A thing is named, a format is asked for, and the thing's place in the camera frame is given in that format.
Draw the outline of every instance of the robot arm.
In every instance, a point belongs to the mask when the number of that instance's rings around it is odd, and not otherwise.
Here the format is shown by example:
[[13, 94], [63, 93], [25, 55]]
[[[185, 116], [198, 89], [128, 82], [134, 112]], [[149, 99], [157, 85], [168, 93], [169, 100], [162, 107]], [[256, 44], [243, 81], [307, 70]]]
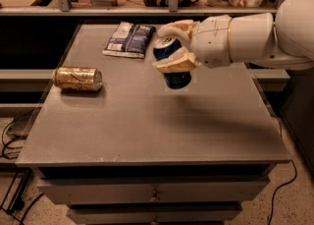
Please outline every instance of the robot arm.
[[208, 68], [249, 62], [267, 68], [314, 67], [314, 0], [286, 0], [276, 20], [267, 14], [203, 22], [178, 21], [162, 26], [160, 36], [175, 35], [187, 43]]

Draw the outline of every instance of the gray cabinet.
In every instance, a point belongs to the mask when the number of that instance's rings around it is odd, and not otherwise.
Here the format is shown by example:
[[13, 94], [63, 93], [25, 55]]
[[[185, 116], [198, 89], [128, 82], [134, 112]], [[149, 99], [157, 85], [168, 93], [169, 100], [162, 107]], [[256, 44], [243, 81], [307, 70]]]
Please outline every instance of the gray cabinet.
[[245, 66], [199, 67], [187, 87], [169, 89], [152, 44], [142, 60], [102, 54], [117, 26], [80, 26], [63, 65], [97, 67], [103, 87], [52, 86], [17, 164], [78, 224], [233, 219], [290, 161]]

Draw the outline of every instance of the aluminum can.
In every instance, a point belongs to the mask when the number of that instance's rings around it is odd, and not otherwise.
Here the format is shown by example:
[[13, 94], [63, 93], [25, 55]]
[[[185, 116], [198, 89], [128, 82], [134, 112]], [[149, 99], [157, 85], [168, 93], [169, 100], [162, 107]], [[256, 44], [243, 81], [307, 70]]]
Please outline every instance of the aluminum can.
[[[153, 53], [157, 61], [168, 58], [182, 47], [180, 41], [174, 36], [164, 36], [157, 39], [153, 45]], [[183, 88], [191, 81], [190, 72], [164, 74], [169, 88]]]
[[64, 89], [98, 91], [102, 86], [102, 75], [95, 68], [64, 66], [54, 70], [53, 84]]

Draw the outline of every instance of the drawer front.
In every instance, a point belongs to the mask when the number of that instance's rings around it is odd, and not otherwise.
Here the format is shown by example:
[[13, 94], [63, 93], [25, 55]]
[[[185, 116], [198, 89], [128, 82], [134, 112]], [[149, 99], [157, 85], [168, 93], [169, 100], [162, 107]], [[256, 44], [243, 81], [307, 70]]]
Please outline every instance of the drawer front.
[[104, 207], [70, 209], [68, 217], [77, 224], [163, 224], [198, 223], [230, 220], [241, 208], [238, 204], [198, 203], [195, 205]]
[[268, 178], [240, 182], [107, 184], [99, 179], [49, 180], [40, 190], [55, 204], [244, 201], [255, 198]]

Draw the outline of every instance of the black cable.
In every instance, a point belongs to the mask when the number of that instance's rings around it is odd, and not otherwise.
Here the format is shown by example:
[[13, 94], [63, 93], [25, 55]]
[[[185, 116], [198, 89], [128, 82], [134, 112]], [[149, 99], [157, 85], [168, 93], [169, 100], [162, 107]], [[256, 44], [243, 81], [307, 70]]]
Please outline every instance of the black cable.
[[[5, 153], [5, 150], [6, 149], [18, 149], [18, 148], [22, 148], [21, 146], [18, 146], [18, 147], [9, 147], [9, 144], [14, 142], [14, 141], [18, 141], [18, 139], [13, 139], [13, 140], [10, 140], [9, 142], [5, 143], [4, 142], [4, 134], [6, 133], [7, 129], [14, 123], [16, 123], [19, 119], [23, 118], [25, 115], [27, 115], [28, 113], [30, 112], [33, 112], [36, 108], [34, 109], [31, 109], [29, 111], [27, 111], [26, 113], [24, 113], [23, 115], [21, 115], [20, 117], [18, 118], [14, 118], [2, 131], [2, 135], [1, 135], [1, 141], [2, 141], [2, 144], [3, 144], [3, 148], [2, 148], [2, 151], [1, 151], [1, 155], [0, 155], [0, 158], [1, 157], [4, 157], [6, 159], [16, 159], [18, 158], [19, 156], [19, 152], [18, 151], [15, 151], [15, 152], [8, 152], [8, 153]], [[8, 155], [12, 155], [12, 154], [17, 154], [17, 156], [15, 157], [8, 157]]]
[[[4, 146], [2, 147], [2, 150], [1, 150], [1, 157], [4, 157], [4, 158], [9, 159], [9, 160], [18, 158], [18, 155], [20, 154], [19, 151], [13, 151], [13, 152], [5, 153], [6, 149], [21, 149], [21, 148], [23, 148], [22, 146], [9, 147], [9, 145], [15, 141], [19, 141], [19, 139], [13, 139], [13, 140], [10, 140], [4, 144]], [[9, 157], [8, 155], [11, 155], [11, 154], [17, 154], [17, 156]]]
[[32, 203], [30, 204], [30, 206], [27, 208], [26, 212], [24, 213], [22, 219], [20, 220], [20, 225], [24, 225], [24, 220], [26, 219], [26, 216], [28, 214], [28, 212], [30, 211], [30, 209], [34, 206], [35, 203], [37, 203], [41, 198], [43, 197], [43, 194], [40, 194], [37, 198], [35, 198]]
[[7, 215], [10, 215], [10, 216], [13, 217], [15, 220], [17, 220], [17, 221], [19, 221], [19, 222], [21, 223], [21, 221], [20, 221], [17, 217], [15, 217], [14, 215], [10, 214], [10, 213], [9, 213], [6, 209], [4, 209], [4, 207], [3, 207], [5, 201], [6, 201], [8, 195], [9, 195], [9, 193], [10, 193], [10, 190], [12, 189], [12, 187], [13, 187], [13, 185], [14, 185], [14, 182], [15, 182], [15, 180], [16, 180], [17, 177], [18, 177], [18, 174], [19, 174], [19, 172], [16, 172], [16, 173], [15, 173], [15, 175], [14, 175], [12, 181], [11, 181], [11, 184], [10, 184], [10, 186], [9, 186], [9, 189], [8, 189], [7, 193], [5, 194], [3, 200], [2, 200], [2, 203], [1, 203], [1, 205], [0, 205], [0, 210], [3, 210]]
[[279, 186], [275, 189], [275, 191], [274, 191], [274, 193], [273, 193], [273, 197], [272, 197], [271, 214], [270, 214], [270, 217], [269, 217], [268, 225], [271, 224], [272, 219], [273, 219], [273, 214], [274, 214], [274, 201], [275, 201], [275, 196], [276, 196], [277, 191], [278, 191], [280, 188], [282, 188], [282, 187], [284, 187], [284, 186], [286, 186], [286, 185], [292, 183], [292, 182], [296, 179], [296, 177], [297, 177], [297, 170], [296, 170], [296, 167], [295, 167], [295, 164], [294, 164], [293, 160], [291, 161], [291, 163], [292, 163], [293, 168], [294, 168], [294, 176], [293, 176], [293, 178], [292, 178], [291, 180], [289, 180], [289, 181], [286, 182], [286, 183], [283, 183], [283, 184], [279, 185]]
[[24, 223], [21, 223], [21, 220], [19, 220], [16, 216], [14, 216], [13, 214], [8, 213], [7, 210], [4, 209], [2, 206], [1, 206], [0, 210], [3, 210], [7, 215], [11, 216], [11, 217], [14, 218], [16, 221], [18, 221], [18, 222], [19, 222], [19, 225], [25, 225]]

